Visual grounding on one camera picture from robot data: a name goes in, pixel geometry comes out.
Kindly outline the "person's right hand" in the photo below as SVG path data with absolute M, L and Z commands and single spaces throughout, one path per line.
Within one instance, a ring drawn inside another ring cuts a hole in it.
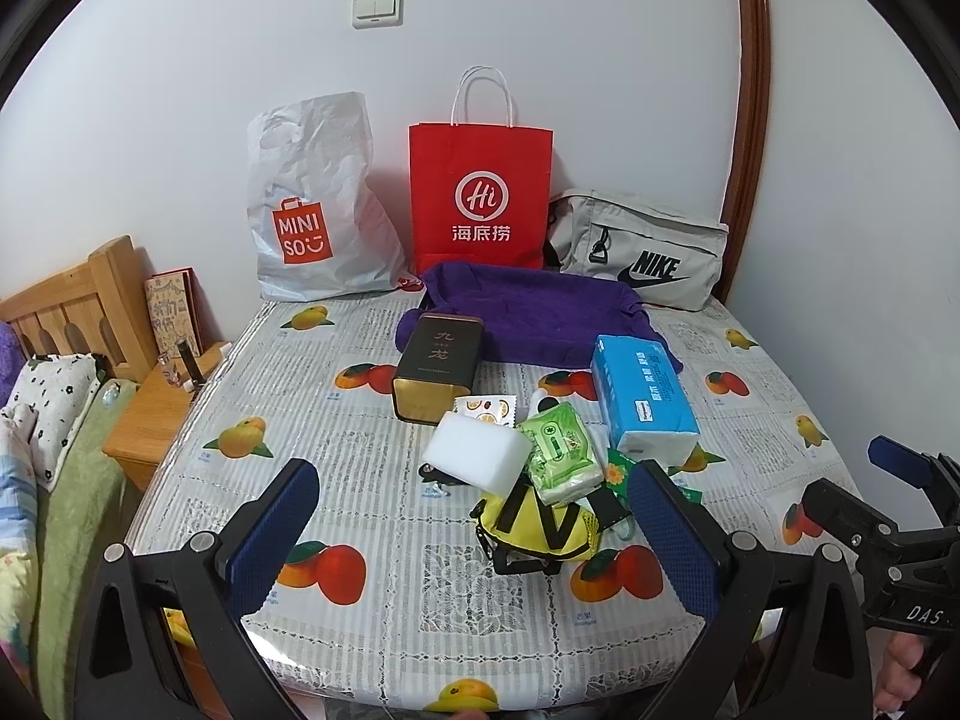
M 921 689 L 923 679 L 916 668 L 931 641 L 927 637 L 894 632 L 885 645 L 874 689 L 874 709 L 878 713 L 900 712 Z

